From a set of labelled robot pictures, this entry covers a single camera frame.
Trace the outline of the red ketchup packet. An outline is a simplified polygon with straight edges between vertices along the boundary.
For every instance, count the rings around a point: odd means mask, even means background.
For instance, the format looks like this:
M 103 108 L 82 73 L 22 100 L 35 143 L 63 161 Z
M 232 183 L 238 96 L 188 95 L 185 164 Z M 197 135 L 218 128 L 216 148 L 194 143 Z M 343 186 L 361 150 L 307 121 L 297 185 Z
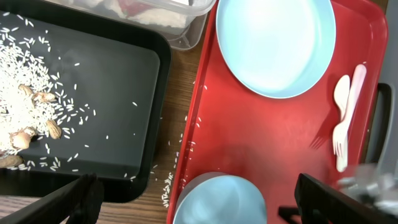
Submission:
M 118 0 L 122 12 L 128 17 L 134 17 L 151 8 L 150 5 L 134 0 Z

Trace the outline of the light blue bowl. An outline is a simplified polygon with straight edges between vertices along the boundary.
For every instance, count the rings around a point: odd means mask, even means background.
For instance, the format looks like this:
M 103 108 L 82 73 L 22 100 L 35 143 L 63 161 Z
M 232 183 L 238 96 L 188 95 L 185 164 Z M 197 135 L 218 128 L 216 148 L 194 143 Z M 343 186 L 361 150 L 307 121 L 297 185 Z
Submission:
M 222 172 L 191 180 L 178 197 L 173 224 L 266 224 L 266 203 L 250 181 Z

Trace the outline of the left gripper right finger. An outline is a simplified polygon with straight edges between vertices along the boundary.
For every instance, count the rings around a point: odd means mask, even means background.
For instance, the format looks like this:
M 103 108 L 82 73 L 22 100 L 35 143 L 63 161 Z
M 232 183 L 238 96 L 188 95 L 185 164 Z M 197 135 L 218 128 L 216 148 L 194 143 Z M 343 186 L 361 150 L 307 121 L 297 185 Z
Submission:
M 296 207 L 280 206 L 278 209 L 278 215 L 287 223 L 295 223 L 295 215 L 303 224 L 397 223 L 392 215 L 369 208 L 308 174 L 298 176 L 294 196 Z

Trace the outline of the light blue plate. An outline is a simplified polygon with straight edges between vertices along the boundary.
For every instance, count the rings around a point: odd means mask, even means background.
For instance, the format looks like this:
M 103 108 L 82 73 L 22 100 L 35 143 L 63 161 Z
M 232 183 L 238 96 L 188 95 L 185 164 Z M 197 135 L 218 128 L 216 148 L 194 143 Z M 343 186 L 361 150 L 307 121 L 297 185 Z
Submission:
M 326 72 L 335 49 L 330 0 L 220 0 L 220 52 L 231 73 L 251 91 L 292 98 Z

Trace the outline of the black plastic tray bin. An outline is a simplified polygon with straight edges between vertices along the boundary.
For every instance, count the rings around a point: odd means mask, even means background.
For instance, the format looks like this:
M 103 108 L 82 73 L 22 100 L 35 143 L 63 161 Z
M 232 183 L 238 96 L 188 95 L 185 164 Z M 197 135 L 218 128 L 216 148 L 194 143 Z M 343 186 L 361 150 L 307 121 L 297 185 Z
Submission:
M 22 151 L 38 163 L 1 170 L 1 194 L 43 197 L 83 174 L 96 174 L 107 202 L 125 203 L 146 189 L 169 76 L 172 51 L 158 33 L 47 1 L 2 1 L 1 24 L 17 41 L 36 43 L 74 105 L 60 112 L 63 136 L 35 140 Z M 40 162 L 60 161 L 57 170 Z

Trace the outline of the white napkin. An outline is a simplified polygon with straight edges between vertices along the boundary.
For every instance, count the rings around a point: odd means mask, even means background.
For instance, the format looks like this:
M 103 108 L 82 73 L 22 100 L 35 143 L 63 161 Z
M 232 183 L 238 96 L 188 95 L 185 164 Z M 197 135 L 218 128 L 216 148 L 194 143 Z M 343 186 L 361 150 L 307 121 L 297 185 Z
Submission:
M 144 25 L 157 25 L 173 28 L 185 28 L 187 25 L 187 16 L 154 6 L 151 6 L 150 9 L 134 17 L 128 17 L 122 12 L 121 7 L 119 6 L 119 2 L 117 0 L 71 0 L 68 1 L 68 3 L 90 8 L 94 8 L 99 4 L 103 4 L 107 10 L 115 12 L 120 18 L 128 19 L 130 21 L 138 22 Z

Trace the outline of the clear plastic bin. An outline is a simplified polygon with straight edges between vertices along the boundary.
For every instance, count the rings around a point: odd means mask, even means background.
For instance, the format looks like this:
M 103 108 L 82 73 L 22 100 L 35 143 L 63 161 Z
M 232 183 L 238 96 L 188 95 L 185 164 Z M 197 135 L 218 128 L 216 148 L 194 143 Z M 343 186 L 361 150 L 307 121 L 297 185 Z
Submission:
M 154 30 L 186 51 L 201 38 L 216 0 L 50 0 L 62 6 Z

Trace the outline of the food scraps rice and peanuts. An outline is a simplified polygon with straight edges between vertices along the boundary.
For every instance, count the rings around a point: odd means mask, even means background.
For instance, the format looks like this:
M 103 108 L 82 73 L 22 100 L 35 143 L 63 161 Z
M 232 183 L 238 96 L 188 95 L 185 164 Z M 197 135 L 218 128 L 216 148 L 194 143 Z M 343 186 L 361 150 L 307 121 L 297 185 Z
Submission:
M 1 13 L 1 167 L 136 180 L 130 89 L 80 59 L 61 71 L 59 50 L 29 19 Z

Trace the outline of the cream plastic spoon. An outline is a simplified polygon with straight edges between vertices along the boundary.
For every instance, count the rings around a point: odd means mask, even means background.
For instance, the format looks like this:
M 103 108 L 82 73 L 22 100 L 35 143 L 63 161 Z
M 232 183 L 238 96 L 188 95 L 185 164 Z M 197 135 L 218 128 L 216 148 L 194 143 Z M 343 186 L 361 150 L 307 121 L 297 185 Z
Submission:
M 348 75 L 343 75 L 334 90 L 334 101 L 340 111 L 340 121 L 343 120 L 346 113 L 346 104 L 348 101 L 350 89 L 350 79 Z M 343 143 L 343 156 L 336 154 L 336 169 L 338 172 L 344 172 L 348 166 L 348 137 L 345 137 Z

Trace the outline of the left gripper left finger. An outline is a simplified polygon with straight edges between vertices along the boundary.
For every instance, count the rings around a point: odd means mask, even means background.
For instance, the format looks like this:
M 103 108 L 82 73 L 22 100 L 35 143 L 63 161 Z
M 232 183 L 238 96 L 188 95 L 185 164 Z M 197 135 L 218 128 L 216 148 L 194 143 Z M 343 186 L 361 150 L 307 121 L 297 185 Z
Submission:
M 79 179 L 1 218 L 1 224 L 94 224 L 104 200 L 104 185 L 94 174 Z

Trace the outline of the red serving tray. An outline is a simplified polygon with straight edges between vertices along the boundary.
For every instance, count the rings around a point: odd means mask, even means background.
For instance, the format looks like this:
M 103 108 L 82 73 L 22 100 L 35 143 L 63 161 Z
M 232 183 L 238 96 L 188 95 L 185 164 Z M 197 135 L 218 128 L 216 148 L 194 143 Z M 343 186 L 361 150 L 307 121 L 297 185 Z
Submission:
M 281 206 L 295 205 L 299 174 L 326 184 L 342 177 L 331 145 L 340 119 L 333 100 L 337 81 L 355 66 L 367 68 L 348 136 L 348 164 L 359 163 L 388 40 L 383 10 L 371 1 L 333 1 L 336 47 L 325 76 L 309 91 L 277 100 L 253 93 L 227 68 L 216 38 L 216 11 L 206 29 L 167 222 L 172 223 L 183 188 L 207 172 L 251 181 L 266 202 L 267 221 L 280 223 Z

